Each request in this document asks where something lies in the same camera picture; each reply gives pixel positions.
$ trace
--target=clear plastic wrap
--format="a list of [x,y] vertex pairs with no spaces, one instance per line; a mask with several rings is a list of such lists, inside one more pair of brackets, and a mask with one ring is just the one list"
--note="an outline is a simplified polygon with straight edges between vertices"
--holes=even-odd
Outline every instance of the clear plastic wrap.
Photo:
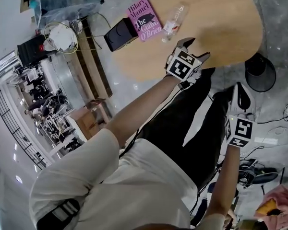
[[36,0],[35,10],[39,30],[50,22],[72,21],[98,12],[103,0]]

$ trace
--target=book cover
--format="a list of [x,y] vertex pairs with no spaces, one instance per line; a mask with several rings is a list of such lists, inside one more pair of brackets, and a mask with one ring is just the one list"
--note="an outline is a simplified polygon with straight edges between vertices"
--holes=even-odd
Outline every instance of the book cover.
[[140,0],[127,10],[142,42],[162,32],[162,26],[148,0]]

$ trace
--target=plastic bottle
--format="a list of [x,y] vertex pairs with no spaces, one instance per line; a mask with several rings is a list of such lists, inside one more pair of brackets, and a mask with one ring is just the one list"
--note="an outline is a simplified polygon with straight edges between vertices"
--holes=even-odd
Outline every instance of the plastic bottle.
[[170,13],[166,24],[163,27],[164,36],[162,42],[166,43],[173,35],[176,34],[179,27],[181,26],[184,18],[188,12],[188,5],[186,3],[179,3]]

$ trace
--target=bottle label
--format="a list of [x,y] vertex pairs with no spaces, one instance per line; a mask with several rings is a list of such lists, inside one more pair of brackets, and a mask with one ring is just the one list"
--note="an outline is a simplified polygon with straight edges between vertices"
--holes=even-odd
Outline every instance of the bottle label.
[[179,25],[173,21],[167,21],[163,29],[168,33],[175,33],[178,31]]

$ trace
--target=black grid frame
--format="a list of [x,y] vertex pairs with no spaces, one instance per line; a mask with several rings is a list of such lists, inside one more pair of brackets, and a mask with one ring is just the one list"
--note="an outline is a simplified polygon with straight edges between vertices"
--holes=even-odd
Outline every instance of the black grid frame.
[[33,163],[41,170],[48,167],[49,163],[43,158],[43,156],[36,150],[32,143],[28,140],[22,129],[17,124],[10,109],[8,108],[6,101],[0,91],[0,116],[3,119],[6,127],[10,131],[11,135],[17,141],[19,147],[28,155]]

